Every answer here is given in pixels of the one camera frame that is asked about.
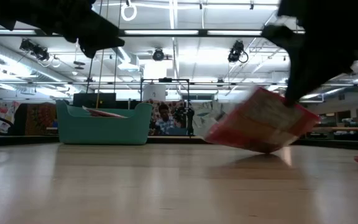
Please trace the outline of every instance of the wall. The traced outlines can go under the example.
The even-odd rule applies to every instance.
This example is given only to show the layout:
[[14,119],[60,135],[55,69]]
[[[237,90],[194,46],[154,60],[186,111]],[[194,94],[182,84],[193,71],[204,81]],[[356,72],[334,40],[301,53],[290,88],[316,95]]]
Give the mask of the wall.
[[316,114],[333,113],[340,111],[351,111],[351,116],[357,116],[358,109],[358,93],[345,93],[345,100],[339,100],[338,96],[334,98],[326,98],[325,103],[317,105],[308,105],[308,110]]

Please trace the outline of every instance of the colorful poster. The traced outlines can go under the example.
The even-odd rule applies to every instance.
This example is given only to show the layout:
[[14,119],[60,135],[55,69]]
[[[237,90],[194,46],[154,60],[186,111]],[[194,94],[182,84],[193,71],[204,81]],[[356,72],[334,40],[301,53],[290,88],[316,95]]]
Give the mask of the colorful poster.
[[184,101],[148,100],[145,103],[153,105],[149,131],[150,136],[187,135]]
[[[19,108],[20,103],[16,101],[12,102],[1,102],[0,101],[0,118],[6,119],[12,123],[15,120],[15,112]],[[0,132],[7,133],[9,125],[0,121]]]

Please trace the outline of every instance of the stage light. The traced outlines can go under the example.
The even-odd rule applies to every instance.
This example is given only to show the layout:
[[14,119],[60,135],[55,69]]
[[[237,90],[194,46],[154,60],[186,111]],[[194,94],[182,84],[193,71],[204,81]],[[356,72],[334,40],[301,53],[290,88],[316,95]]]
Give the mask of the stage light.
[[40,60],[41,62],[46,62],[50,58],[48,53],[48,48],[41,47],[38,44],[34,44],[29,39],[23,39],[19,49],[21,49],[26,53],[29,52],[31,55],[36,57],[37,60]]
[[162,49],[155,49],[155,52],[153,54],[153,60],[155,60],[156,62],[161,62],[162,60],[164,60],[164,53],[162,52]]
[[[241,61],[240,58],[242,57],[243,54],[247,57],[247,59]],[[236,63],[236,62],[246,63],[248,62],[248,59],[249,59],[248,54],[244,51],[244,44],[242,43],[241,40],[237,40],[236,43],[234,43],[233,48],[230,50],[227,60],[230,63]]]

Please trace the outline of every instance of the ceiling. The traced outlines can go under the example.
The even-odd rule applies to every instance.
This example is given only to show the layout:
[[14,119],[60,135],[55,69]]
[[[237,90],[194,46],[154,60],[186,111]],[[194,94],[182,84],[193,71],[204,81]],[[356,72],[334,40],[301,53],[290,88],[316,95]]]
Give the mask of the ceiling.
[[[274,6],[278,0],[255,0],[255,4],[268,4]],[[170,0],[136,1],[132,4],[147,5],[136,6],[137,15],[131,21],[125,21],[120,17],[120,1],[97,0],[94,10],[107,17],[109,21],[120,29],[256,29],[261,30],[266,22],[285,24],[293,30],[301,29],[295,24],[295,20],[289,17],[277,18],[274,8],[249,10],[250,1],[213,1],[203,0],[205,7],[200,10],[199,0],[178,0],[177,12],[169,10]],[[125,10],[127,17],[130,17],[133,10]],[[15,29],[32,29],[33,27],[18,22]],[[35,61],[30,55],[24,55],[19,46],[24,37],[0,36],[0,45]],[[53,67],[54,61],[48,68],[69,80],[83,81],[90,74],[93,80],[111,82],[114,74],[117,75],[117,82],[130,82],[140,80],[141,72],[128,72],[116,68],[116,57],[112,49],[97,53],[91,65],[91,59],[86,58],[80,51],[76,54],[76,45],[67,42],[63,37],[30,37],[31,41],[48,48],[51,55],[60,60],[59,67]],[[173,55],[174,45],[171,37],[123,37],[126,41],[124,51],[135,54],[139,57],[141,65],[152,61],[151,53],[156,48],[163,49],[168,55]],[[249,53],[249,61],[245,64],[230,64],[227,61],[229,49],[236,40],[242,40]],[[176,37],[175,51],[177,52],[178,78],[189,78],[194,82],[216,82],[218,78],[224,78],[225,82],[258,82],[278,83],[284,81],[288,76],[290,60],[287,53],[278,49],[275,45],[263,38],[235,38],[235,37]],[[84,70],[76,70],[74,61],[84,62]],[[168,65],[167,77],[175,78],[173,60],[165,62]],[[100,88],[111,89],[111,85],[101,85]],[[136,89],[138,86],[117,85],[116,88]]]

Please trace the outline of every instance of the ceiling pipe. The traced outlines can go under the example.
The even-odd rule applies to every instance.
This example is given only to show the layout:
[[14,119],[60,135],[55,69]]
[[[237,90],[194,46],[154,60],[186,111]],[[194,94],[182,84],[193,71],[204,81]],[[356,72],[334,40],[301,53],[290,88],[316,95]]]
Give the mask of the ceiling pipe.
[[[27,57],[24,57],[23,55],[20,55],[19,53],[16,53],[13,50],[10,50],[10,49],[3,47],[1,45],[0,45],[0,59],[4,60],[5,62],[7,62],[6,60],[16,62],[19,65],[23,65],[28,70],[35,70],[35,71],[39,72],[41,75],[48,77],[48,78],[54,80],[55,82],[72,82],[73,81],[72,79],[67,78],[64,75],[61,75],[61,74],[53,71],[50,68],[43,67],[40,64],[38,64],[36,61],[33,61]],[[78,89],[85,90],[85,87],[79,86]]]

